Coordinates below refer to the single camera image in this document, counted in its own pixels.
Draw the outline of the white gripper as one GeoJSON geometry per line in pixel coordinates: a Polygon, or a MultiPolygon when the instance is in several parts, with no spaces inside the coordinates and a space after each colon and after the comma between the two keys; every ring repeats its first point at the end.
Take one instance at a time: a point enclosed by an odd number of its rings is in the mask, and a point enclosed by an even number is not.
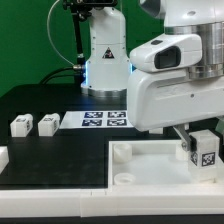
{"type": "Polygon", "coordinates": [[[224,115],[224,76],[190,80],[184,69],[154,74],[135,70],[128,81],[127,114],[139,131],[176,125],[181,139],[176,158],[187,160],[192,139],[184,124],[224,115]]]}

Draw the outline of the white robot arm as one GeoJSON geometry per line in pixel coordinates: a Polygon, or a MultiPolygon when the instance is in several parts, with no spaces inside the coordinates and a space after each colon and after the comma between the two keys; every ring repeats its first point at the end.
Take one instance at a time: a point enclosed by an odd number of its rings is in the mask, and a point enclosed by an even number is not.
{"type": "Polygon", "coordinates": [[[86,94],[124,94],[139,131],[172,127],[187,147],[187,123],[224,115],[224,0],[139,0],[164,31],[131,52],[124,16],[110,3],[92,6],[93,49],[81,84],[86,94]]]}

